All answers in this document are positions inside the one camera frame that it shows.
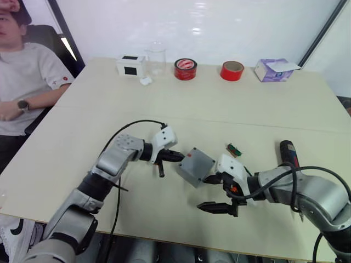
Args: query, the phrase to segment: red tape roll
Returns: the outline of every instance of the red tape roll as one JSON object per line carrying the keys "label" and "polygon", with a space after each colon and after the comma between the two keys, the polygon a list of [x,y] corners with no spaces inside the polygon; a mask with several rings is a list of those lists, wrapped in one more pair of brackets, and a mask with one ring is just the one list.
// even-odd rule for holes
{"label": "red tape roll", "polygon": [[181,81],[188,81],[196,76],[197,63],[192,59],[178,59],[174,63],[174,75]]}
{"label": "red tape roll", "polygon": [[220,76],[227,81],[238,81],[244,71],[242,63],[236,61],[227,61],[223,63]]}

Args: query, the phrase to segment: purple tissue box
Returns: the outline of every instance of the purple tissue box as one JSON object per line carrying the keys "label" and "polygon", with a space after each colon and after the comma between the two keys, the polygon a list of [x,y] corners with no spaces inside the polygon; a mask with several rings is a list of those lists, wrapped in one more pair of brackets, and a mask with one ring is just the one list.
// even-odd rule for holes
{"label": "purple tissue box", "polygon": [[294,70],[300,67],[286,59],[260,59],[254,69],[261,82],[287,81]]}

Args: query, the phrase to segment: white box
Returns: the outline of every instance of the white box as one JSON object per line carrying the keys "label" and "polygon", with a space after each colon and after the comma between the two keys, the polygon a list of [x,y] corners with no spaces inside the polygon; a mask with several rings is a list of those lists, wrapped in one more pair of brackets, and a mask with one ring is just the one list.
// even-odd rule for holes
{"label": "white box", "polygon": [[116,65],[121,76],[143,78],[146,75],[145,56],[127,56],[117,59]]}

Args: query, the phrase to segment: white sneaker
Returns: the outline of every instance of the white sneaker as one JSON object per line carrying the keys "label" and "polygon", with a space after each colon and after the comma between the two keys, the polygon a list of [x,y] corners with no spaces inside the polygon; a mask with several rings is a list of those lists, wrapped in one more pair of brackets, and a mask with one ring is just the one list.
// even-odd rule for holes
{"label": "white sneaker", "polygon": [[28,219],[0,215],[0,236],[9,263],[18,263],[27,254],[34,224]]}

